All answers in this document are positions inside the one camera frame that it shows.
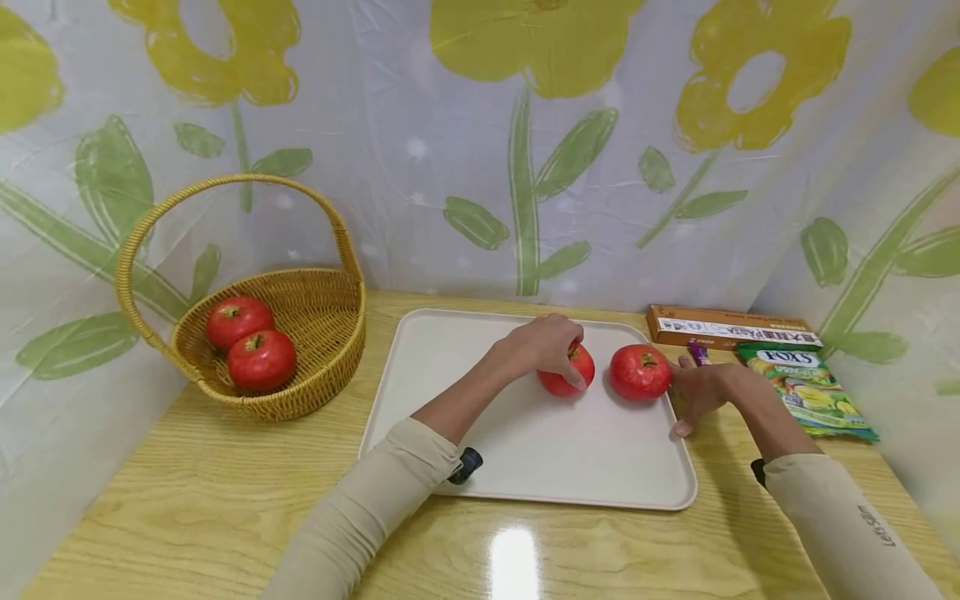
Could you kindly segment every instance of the fingernail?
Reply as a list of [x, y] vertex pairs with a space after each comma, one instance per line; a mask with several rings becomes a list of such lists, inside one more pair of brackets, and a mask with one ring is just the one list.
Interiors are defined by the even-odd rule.
[[673, 426], [673, 432], [681, 438], [685, 438], [686, 436], [690, 435], [690, 432], [692, 431], [693, 429], [690, 427], [690, 423], [686, 422], [685, 420], [678, 420], [677, 424]]

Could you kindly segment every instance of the apple stem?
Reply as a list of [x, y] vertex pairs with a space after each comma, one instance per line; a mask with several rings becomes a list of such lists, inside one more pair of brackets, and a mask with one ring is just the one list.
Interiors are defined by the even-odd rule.
[[247, 340], [247, 343], [246, 343], [247, 352], [260, 348], [262, 344], [263, 344], [263, 336], [257, 333], [256, 335], [251, 337], [249, 340]]

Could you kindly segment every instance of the beige sleeve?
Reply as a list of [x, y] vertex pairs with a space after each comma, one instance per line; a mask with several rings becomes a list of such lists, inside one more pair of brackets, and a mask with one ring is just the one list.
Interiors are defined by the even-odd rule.
[[394, 425], [314, 507], [260, 598], [347, 598], [384, 540], [459, 465], [456, 446], [423, 423]]
[[794, 454], [764, 471], [767, 490], [800, 534], [830, 598], [943, 600], [839, 463], [823, 454]]

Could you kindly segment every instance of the white tray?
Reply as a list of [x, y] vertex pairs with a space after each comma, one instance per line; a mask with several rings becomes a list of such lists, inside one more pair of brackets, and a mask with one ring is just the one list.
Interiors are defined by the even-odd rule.
[[[496, 340], [528, 318], [420, 309], [400, 320], [367, 422], [360, 456], [467, 372]], [[610, 388], [611, 356], [647, 340], [625, 324], [580, 321], [597, 374], [578, 398], [548, 394], [535, 375], [507, 387], [463, 446], [484, 464], [463, 486], [437, 493], [538, 502], [679, 511], [697, 495], [697, 476], [667, 395], [650, 405]]]

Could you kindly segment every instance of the orange box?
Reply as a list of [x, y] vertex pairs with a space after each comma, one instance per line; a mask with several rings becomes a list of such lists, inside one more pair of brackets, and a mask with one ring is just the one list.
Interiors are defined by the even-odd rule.
[[706, 310], [651, 304], [650, 334], [657, 344], [732, 350], [744, 342], [774, 342], [786, 346], [822, 348], [824, 343], [803, 319], [726, 310]]

